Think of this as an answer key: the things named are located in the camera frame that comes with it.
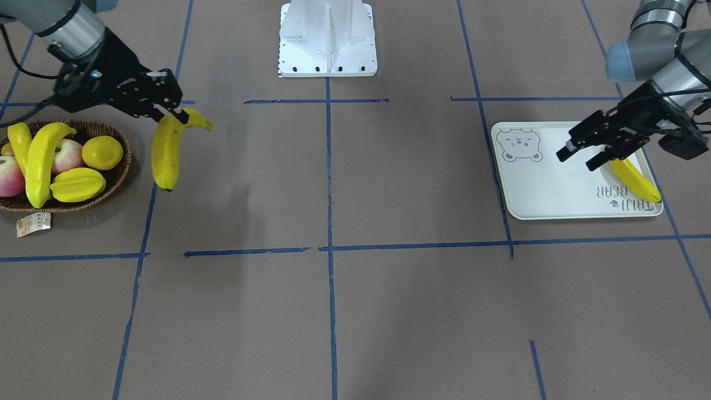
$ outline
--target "apple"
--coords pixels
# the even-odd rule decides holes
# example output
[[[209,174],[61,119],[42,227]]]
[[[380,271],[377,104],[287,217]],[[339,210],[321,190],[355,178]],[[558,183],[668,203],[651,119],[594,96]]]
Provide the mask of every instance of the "apple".
[[[0,197],[17,196],[25,191],[25,177],[12,156],[0,156]]]
[[[82,145],[71,139],[62,139],[59,142],[56,154],[54,154],[52,174],[61,174],[64,171],[83,166]]]

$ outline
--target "yellow banana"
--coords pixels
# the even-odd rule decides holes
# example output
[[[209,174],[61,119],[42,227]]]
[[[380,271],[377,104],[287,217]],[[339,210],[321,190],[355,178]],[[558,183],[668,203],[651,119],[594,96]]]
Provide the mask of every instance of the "yellow banana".
[[[106,179],[95,169],[73,168],[54,178],[50,190],[52,196],[65,203],[91,199],[106,188]]]
[[[151,170],[156,185],[165,191],[171,191],[178,181],[180,169],[180,139],[187,127],[203,127],[214,130],[215,125],[206,120],[199,112],[183,108],[190,115],[188,123],[183,125],[172,114],[166,114],[153,133],[151,144]]]
[[[0,155],[4,156],[15,156],[15,152],[12,151],[12,144],[10,142],[7,142],[3,147],[2,150],[0,150]]]
[[[627,185],[637,196],[650,203],[661,203],[662,196],[653,182],[645,178],[628,159],[614,159],[610,161],[610,168],[620,180]]]
[[[42,208],[51,197],[49,186],[52,178],[54,150],[57,144],[64,136],[76,132],[76,129],[62,122],[52,122],[42,127],[30,143],[27,154],[25,190],[27,199],[34,208]]]
[[[7,128],[7,137],[10,139],[12,151],[15,153],[17,164],[20,165],[22,175],[27,176],[27,154],[30,151],[30,143],[32,143],[32,134],[26,123],[10,125]]]

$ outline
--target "fruit basket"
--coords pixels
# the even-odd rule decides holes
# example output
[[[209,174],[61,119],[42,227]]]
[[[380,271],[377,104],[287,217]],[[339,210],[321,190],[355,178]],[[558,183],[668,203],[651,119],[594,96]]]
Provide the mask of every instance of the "fruit basket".
[[[43,126],[57,121],[38,121],[28,124],[30,131],[34,135]],[[0,209],[12,212],[31,213],[45,211],[51,213],[66,213],[80,211],[95,206],[107,198],[111,197],[126,179],[131,168],[131,147],[126,137],[116,128],[98,121],[60,120],[77,130],[76,135],[67,136],[68,139],[79,142],[82,146],[91,138],[98,136],[111,136],[118,140],[124,150],[124,156],[117,166],[107,171],[100,171],[106,179],[106,188],[98,196],[78,203],[63,203],[56,199],[49,199],[41,209],[34,208],[25,194],[15,197],[1,197]],[[0,147],[9,142],[8,137],[0,140]]]

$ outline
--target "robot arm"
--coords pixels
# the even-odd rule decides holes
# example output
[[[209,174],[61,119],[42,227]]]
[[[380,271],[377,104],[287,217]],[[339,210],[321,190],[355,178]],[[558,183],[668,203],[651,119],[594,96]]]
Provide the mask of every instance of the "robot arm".
[[[135,118],[164,116],[183,124],[183,93],[169,69],[152,71],[101,20],[101,1],[3,0],[0,23],[17,19],[42,38],[63,62],[51,102],[68,112],[107,103]]]
[[[565,161],[578,150],[604,145],[587,162],[594,171],[613,159],[625,159],[661,133],[659,145],[683,159],[708,150],[708,138],[689,115],[711,107],[711,30],[682,32],[694,0],[643,0],[630,37],[608,55],[608,77],[616,82],[647,80],[615,108],[597,111],[570,130],[558,151]],[[663,129],[668,123],[675,129]]]

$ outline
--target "black cable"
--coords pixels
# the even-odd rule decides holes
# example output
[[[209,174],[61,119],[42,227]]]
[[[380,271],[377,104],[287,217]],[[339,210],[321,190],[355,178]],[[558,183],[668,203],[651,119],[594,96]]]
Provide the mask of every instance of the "black cable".
[[[659,93],[656,95],[644,96],[643,98],[636,98],[636,99],[630,100],[628,102],[618,104],[615,107],[607,110],[607,112],[605,112],[605,118],[609,117],[611,113],[613,113],[623,107],[627,107],[629,105],[632,105],[632,104],[635,104],[635,103],[638,103],[641,101],[657,99],[657,98],[666,98],[669,96],[695,95],[698,93],[709,93],[709,92],[711,92],[711,89],[707,88],[707,89],[677,90],[675,92],[666,92],[666,93]]]
[[[694,123],[696,125],[703,125],[703,126],[711,125],[711,122],[697,122],[696,120],[694,120]],[[711,130],[697,130],[697,132],[701,133],[702,135],[711,134]]]
[[[45,100],[42,100],[42,101],[39,102],[32,110],[30,110],[30,112],[28,112],[27,114],[23,115],[22,117],[16,118],[16,119],[14,119],[14,120],[12,120],[12,121],[0,123],[0,128],[7,128],[7,127],[10,126],[10,125],[15,125],[15,124],[18,124],[18,123],[20,123],[20,122],[25,122],[25,121],[27,121],[28,119],[32,118],[35,114],[37,114],[38,112],[40,112],[43,108],[47,107],[48,105],[52,105],[53,100],[54,100],[54,96],[50,96],[50,97],[46,98]]]
[[[10,44],[10,38],[7,36],[7,30],[5,29],[5,25],[0,25],[0,32],[2,32],[2,38],[5,40],[5,46],[7,47],[7,52],[10,53],[10,58],[12,59],[12,63],[15,64],[15,67],[20,70],[25,75],[29,75],[33,78],[41,78],[41,79],[57,79],[58,75],[42,75],[40,73],[34,73],[26,70],[25,68],[22,68],[22,65],[17,62],[17,57],[15,57],[15,52],[12,51],[12,45]]]

